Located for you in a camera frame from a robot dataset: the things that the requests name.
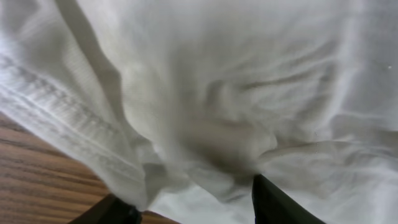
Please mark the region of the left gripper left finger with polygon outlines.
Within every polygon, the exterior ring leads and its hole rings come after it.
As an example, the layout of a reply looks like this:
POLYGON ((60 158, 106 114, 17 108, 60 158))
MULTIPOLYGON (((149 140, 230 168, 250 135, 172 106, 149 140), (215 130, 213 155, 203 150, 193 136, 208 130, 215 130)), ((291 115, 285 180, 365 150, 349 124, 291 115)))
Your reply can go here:
POLYGON ((108 194, 68 224, 141 224, 142 213, 135 206, 108 194))

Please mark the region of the white t-shirt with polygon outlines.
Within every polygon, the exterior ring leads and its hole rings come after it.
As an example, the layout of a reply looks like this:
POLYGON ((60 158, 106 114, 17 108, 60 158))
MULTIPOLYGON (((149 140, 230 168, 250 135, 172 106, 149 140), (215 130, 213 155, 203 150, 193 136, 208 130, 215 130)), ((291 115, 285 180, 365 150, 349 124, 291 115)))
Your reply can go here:
POLYGON ((396 1, 2 1, 1 111, 180 223, 397 222, 396 1))

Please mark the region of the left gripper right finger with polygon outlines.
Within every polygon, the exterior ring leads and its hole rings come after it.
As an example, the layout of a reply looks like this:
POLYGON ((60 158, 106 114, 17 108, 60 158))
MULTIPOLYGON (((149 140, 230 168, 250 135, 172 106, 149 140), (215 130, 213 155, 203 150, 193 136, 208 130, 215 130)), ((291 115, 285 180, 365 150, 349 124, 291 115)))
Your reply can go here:
POLYGON ((252 183, 255 224, 325 224, 263 175, 252 183))

